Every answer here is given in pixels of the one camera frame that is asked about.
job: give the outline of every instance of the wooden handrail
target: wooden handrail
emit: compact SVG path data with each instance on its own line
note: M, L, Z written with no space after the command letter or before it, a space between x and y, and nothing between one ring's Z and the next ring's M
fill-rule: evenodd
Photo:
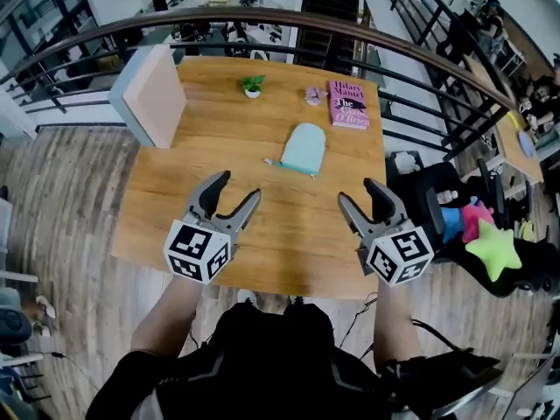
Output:
M150 26L173 25L197 21L242 21L266 24L288 25L306 28L315 28L334 36L349 37L367 42L375 46L387 48L396 53L423 62L426 65L440 69L454 78L461 80L480 91L483 95L492 98L501 106L514 109L513 103L501 94L477 80L473 74L456 66L447 59L428 52L418 45L391 36L387 33L365 28L358 24L349 24L347 21L335 17L321 16L309 12L296 12L292 10L277 10L270 8L249 7L213 7L213 8L188 8L183 10L167 10L143 14L136 17L125 18L111 24L105 24L92 30L84 31L71 38L61 40L58 44L46 48L35 54L21 66L6 74L0 84L20 74L29 67L37 64L52 54L66 51L68 48L83 44L93 39L111 36L130 29L139 29Z

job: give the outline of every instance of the book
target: book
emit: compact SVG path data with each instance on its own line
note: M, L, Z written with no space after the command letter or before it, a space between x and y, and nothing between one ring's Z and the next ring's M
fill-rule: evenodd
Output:
M331 80L329 90L332 126L366 130L369 117L363 87Z

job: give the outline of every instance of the small potted plant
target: small potted plant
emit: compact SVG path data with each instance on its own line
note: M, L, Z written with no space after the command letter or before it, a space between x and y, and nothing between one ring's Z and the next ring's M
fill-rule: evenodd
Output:
M245 95L248 98L256 98L261 94L261 84L263 84L264 75L261 76L247 76L241 78L241 83L245 89Z

